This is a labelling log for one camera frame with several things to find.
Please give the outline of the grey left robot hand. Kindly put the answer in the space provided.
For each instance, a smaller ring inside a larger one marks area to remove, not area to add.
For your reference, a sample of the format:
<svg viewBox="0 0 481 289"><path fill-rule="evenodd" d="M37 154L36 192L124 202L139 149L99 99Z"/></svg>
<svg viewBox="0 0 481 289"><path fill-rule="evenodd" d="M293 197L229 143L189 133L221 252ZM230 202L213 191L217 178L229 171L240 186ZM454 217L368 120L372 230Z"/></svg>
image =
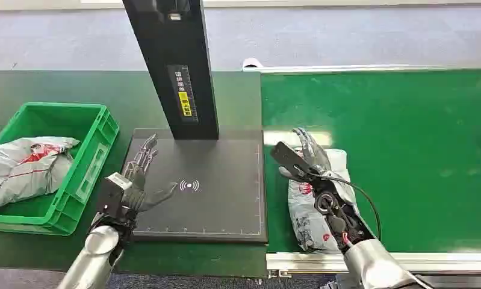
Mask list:
<svg viewBox="0 0 481 289"><path fill-rule="evenodd" d="M139 147L133 160L128 161L123 168L122 175L132 182L131 188L124 194L122 202L138 212L151 210L174 195L177 182L170 182L165 188L156 191L146 191L146 177L149 167L158 154L155 146L158 142L157 134L152 134Z"/></svg>

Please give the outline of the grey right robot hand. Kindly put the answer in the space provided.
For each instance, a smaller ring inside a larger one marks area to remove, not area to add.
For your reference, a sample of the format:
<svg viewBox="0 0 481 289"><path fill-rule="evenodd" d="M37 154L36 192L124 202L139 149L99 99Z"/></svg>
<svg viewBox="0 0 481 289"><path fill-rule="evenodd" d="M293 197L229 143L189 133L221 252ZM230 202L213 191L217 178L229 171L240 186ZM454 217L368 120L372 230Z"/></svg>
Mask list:
<svg viewBox="0 0 481 289"><path fill-rule="evenodd" d="M347 153L341 149L325 149L320 146L314 137L304 128L293 128L292 130L300 140L300 147L297 147L297 154L301 156L308 164L318 171L319 175L329 176L333 178L342 179L350 182L350 175L347 169ZM296 176L291 176L291 173L279 167L279 173L287 178L297 182ZM354 189L338 181L332 181L337 188L342 200L349 205L356 205L356 196Z"/></svg>

